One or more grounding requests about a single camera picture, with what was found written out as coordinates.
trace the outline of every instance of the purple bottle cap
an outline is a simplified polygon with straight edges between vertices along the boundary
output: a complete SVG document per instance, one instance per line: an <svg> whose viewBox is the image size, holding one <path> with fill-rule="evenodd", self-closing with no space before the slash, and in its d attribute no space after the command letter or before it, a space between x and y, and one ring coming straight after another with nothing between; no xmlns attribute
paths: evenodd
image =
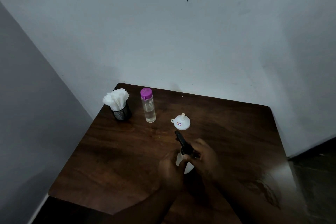
<svg viewBox="0 0 336 224"><path fill-rule="evenodd" d="M143 88L140 91L141 98L144 100L150 99L153 96L153 92L150 88Z"/></svg>

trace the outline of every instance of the hand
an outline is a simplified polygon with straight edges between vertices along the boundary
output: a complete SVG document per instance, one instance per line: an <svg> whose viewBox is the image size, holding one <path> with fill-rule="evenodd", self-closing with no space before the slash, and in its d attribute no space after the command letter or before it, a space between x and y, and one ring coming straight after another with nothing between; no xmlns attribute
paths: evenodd
<svg viewBox="0 0 336 224"><path fill-rule="evenodd" d="M193 158L186 154L183 155L183 158L193 164L204 178L212 182L219 182L223 177L224 171L215 151L200 138L190 144L194 150L199 152L200 158Z"/></svg>
<svg viewBox="0 0 336 224"><path fill-rule="evenodd" d="M166 156L160 160L158 171L161 186L172 192L179 192L183 185L184 170L187 165L187 161L183 159L179 166L176 165L176 158L180 149L176 149L166 154Z"/></svg>

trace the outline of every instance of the table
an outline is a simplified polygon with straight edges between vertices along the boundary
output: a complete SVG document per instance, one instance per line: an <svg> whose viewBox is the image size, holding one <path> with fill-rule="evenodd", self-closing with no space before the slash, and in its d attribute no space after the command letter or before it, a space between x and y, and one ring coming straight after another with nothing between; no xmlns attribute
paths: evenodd
<svg viewBox="0 0 336 224"><path fill-rule="evenodd" d="M245 186L287 211L300 202L271 109L267 106L152 89L156 121L148 123L142 86L120 83L132 117L116 121L104 105L49 190L49 195L114 214L150 195L158 186L157 165L179 146L171 122L184 112L188 139L203 138ZM230 205L195 170L165 223L240 223Z"/></svg>

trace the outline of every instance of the water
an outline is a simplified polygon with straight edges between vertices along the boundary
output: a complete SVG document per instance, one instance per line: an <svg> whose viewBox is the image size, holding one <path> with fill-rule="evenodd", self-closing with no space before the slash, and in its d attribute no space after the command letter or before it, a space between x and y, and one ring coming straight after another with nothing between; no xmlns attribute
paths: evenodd
<svg viewBox="0 0 336 224"><path fill-rule="evenodd" d="M147 122L149 123L154 122L156 119L155 109L153 109L152 111L145 110L145 117L146 117Z"/></svg>

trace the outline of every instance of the water bottle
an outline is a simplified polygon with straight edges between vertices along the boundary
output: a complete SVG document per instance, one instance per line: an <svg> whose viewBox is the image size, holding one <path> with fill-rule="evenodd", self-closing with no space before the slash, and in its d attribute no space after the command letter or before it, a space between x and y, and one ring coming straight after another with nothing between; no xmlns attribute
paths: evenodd
<svg viewBox="0 0 336 224"><path fill-rule="evenodd" d="M152 123L156 119L153 92L150 88L143 88L140 95L146 121Z"/></svg>

